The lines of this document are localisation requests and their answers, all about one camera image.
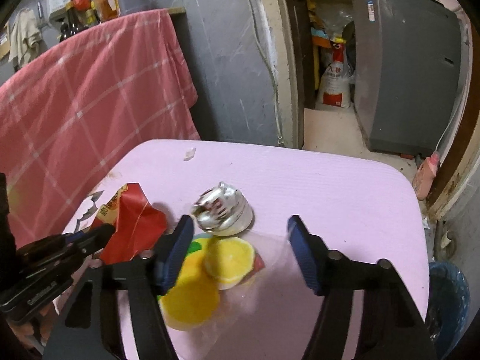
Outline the red paper packet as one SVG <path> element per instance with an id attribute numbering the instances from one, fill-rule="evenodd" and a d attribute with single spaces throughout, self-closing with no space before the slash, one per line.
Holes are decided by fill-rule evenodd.
<path id="1" fill-rule="evenodd" d="M 166 214 L 149 203 L 139 183 L 124 184 L 107 204 L 100 206 L 92 227 L 102 224 L 115 227 L 100 253 L 108 265 L 130 261 L 144 250 L 151 250 L 168 227 Z"/>

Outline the yellow fruit cup packaging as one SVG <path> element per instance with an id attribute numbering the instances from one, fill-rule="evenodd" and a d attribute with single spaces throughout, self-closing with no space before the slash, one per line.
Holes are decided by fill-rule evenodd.
<path id="1" fill-rule="evenodd" d="M 283 236 L 252 231 L 193 237 L 176 284 L 158 297 L 180 359 L 204 359 L 242 316 L 250 314 L 286 243 Z"/>

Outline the silver metal can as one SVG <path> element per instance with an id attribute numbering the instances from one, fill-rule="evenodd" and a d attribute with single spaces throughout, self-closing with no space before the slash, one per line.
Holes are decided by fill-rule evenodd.
<path id="1" fill-rule="evenodd" d="M 254 222 L 254 211 L 244 195 L 222 181 L 200 195 L 191 214 L 202 231 L 220 237 L 242 233 Z"/>

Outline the blue trash bin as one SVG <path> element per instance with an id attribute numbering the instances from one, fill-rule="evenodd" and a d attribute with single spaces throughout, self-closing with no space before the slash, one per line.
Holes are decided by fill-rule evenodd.
<path id="1" fill-rule="evenodd" d="M 445 359 L 465 330 L 470 311 L 470 287 L 463 272 L 451 262 L 431 262 L 429 273 L 425 323 L 437 359 Z"/>

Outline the pink floral tablecloth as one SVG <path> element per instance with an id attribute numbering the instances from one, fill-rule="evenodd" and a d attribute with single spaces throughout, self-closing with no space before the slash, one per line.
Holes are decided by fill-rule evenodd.
<path id="1" fill-rule="evenodd" d="M 190 148 L 196 154 L 186 162 Z M 419 312 L 427 311 L 421 210 L 410 181 L 384 163 L 262 145 L 152 140 L 130 150 L 88 194 L 100 192 L 106 203 L 122 185 L 139 183 L 174 225 L 221 181 L 247 198 L 255 213 L 252 232 L 286 238 L 289 217 L 298 215 L 311 233 L 350 259 L 390 260 Z M 253 310 L 204 359 L 300 359 L 320 307 L 286 243 Z"/>

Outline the small white paper scrap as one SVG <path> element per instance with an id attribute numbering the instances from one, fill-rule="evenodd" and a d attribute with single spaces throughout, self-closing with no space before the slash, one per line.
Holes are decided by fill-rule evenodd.
<path id="1" fill-rule="evenodd" d="M 190 148 L 185 152 L 184 160 L 186 162 L 191 161 L 196 154 L 196 149 L 195 148 Z"/>

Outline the red plaid cloth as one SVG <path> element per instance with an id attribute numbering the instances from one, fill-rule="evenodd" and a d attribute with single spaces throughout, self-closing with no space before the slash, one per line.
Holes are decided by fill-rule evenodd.
<path id="1" fill-rule="evenodd" d="M 198 94 L 165 9 L 87 29 L 1 86 L 1 172 L 18 246 L 60 233 L 134 147 L 196 140 Z"/>

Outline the pink bottle on floor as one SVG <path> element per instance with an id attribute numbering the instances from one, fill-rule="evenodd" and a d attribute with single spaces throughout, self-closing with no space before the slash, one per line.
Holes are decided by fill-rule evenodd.
<path id="1" fill-rule="evenodd" d="M 417 169 L 412 180 L 412 187 L 419 201 L 423 201 L 428 196 L 434 179 L 439 168 L 439 153 L 434 151 L 427 157 Z"/>

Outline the beige hanging towel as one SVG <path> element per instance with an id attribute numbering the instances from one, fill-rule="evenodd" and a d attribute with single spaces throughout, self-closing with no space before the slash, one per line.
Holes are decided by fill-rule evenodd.
<path id="1" fill-rule="evenodd" d="M 13 62 L 18 68 L 23 68 L 40 55 L 42 40 L 41 30 L 33 10 L 30 8 L 20 10 L 10 30 L 8 61 Z"/>

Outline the dark sauce bottle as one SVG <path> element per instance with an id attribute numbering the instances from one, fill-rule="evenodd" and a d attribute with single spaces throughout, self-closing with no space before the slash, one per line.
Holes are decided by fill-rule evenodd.
<path id="1" fill-rule="evenodd" d="M 69 25 L 69 36 L 72 37 L 78 33 L 83 32 L 86 28 L 80 22 L 79 16 L 77 14 L 77 9 L 73 2 L 68 2 L 65 6 L 67 20 Z"/>

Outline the white red sack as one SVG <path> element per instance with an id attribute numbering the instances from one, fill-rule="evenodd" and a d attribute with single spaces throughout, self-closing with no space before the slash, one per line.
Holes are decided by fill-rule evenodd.
<path id="1" fill-rule="evenodd" d="M 320 79 L 318 101 L 321 104 L 349 108 L 352 104 L 350 79 L 352 71 L 347 61 L 346 42 L 335 38 L 329 63 Z"/>

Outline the grey washing machine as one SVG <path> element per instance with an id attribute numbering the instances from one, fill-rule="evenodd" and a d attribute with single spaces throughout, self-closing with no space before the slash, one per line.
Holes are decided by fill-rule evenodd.
<path id="1" fill-rule="evenodd" d="M 430 155 L 461 70 L 457 16 L 434 0 L 352 0 L 354 104 L 369 150 Z"/>

